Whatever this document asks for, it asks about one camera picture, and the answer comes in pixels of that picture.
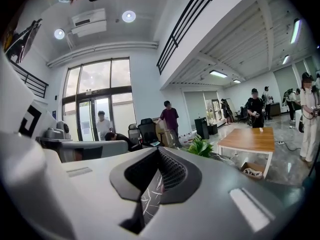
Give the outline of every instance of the wooden table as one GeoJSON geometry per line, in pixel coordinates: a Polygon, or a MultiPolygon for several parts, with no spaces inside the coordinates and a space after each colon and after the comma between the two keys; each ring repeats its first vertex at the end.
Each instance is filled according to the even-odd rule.
{"type": "Polygon", "coordinates": [[[275,151],[274,131],[271,127],[263,128],[262,132],[259,128],[234,129],[217,145],[220,155],[222,155],[222,148],[267,154],[268,158],[263,173],[263,177],[266,177],[275,151]]]}

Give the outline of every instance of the person in black shirt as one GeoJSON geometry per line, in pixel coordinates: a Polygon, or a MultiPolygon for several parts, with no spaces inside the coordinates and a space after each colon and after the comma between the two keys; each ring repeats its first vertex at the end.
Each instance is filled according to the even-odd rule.
{"type": "Polygon", "coordinates": [[[104,139],[106,141],[125,141],[126,143],[128,143],[128,150],[130,152],[137,151],[137,150],[141,149],[140,145],[136,146],[136,144],[134,144],[127,136],[125,136],[121,133],[114,134],[113,132],[108,132],[104,136],[104,139]]]}
{"type": "Polygon", "coordinates": [[[248,114],[251,116],[252,128],[264,127],[264,102],[258,97],[257,89],[253,88],[251,91],[252,98],[248,99],[248,114]]]}

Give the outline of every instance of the cardboard box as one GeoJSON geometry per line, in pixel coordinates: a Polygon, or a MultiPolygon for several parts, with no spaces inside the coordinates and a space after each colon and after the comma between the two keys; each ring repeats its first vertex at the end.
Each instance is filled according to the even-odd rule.
{"type": "Polygon", "coordinates": [[[242,165],[240,171],[241,171],[244,175],[246,175],[247,177],[249,177],[249,178],[251,178],[251,179],[261,180],[261,179],[264,178],[265,167],[262,166],[262,165],[253,163],[253,162],[245,162],[245,163],[242,165]],[[261,175],[261,176],[253,176],[253,175],[249,175],[249,174],[247,174],[247,173],[244,173],[244,170],[245,170],[246,168],[251,168],[251,169],[253,169],[253,170],[257,171],[257,172],[262,172],[262,175],[261,175]]]}

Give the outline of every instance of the black railing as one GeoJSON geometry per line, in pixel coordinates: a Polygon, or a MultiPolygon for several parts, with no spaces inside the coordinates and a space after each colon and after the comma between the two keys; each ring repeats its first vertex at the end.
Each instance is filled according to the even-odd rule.
{"type": "Polygon", "coordinates": [[[178,22],[174,26],[173,31],[165,44],[161,56],[156,64],[159,69],[160,75],[167,65],[172,54],[178,48],[181,40],[188,32],[189,28],[207,7],[212,0],[190,0],[186,8],[183,10],[178,22]]]}
{"type": "Polygon", "coordinates": [[[21,80],[33,92],[33,94],[38,97],[44,98],[46,95],[47,86],[49,86],[49,84],[24,70],[21,66],[14,63],[12,60],[10,60],[10,62],[13,64],[13,68],[18,73],[21,80]]]}

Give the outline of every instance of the potted plant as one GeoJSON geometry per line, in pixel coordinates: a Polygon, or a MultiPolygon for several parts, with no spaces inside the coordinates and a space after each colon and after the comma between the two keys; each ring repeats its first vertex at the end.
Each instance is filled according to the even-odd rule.
{"type": "Polygon", "coordinates": [[[202,139],[200,135],[197,135],[192,140],[192,144],[187,151],[201,157],[210,158],[210,152],[213,151],[213,146],[205,139],[202,139]]]}

